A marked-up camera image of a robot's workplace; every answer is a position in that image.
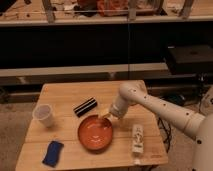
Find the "orange tan gripper finger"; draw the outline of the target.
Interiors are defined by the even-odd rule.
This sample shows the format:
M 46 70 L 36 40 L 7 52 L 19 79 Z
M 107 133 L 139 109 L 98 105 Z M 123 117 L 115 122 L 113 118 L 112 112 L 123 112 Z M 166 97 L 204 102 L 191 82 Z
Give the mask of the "orange tan gripper finger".
M 103 119 L 103 118 L 109 118 L 111 115 L 112 115 L 112 113 L 110 112 L 109 109 L 103 109 L 103 110 L 100 112 L 99 117 L 100 117 L 101 119 Z

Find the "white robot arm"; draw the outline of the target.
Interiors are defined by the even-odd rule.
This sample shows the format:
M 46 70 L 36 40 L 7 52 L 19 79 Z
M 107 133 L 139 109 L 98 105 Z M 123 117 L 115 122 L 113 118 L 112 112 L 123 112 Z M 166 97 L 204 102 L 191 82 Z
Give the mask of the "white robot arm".
M 117 97 L 100 117 L 123 118 L 133 104 L 145 107 L 195 141 L 192 171 L 213 171 L 213 114 L 204 116 L 149 95 L 142 81 L 127 81 L 119 86 Z

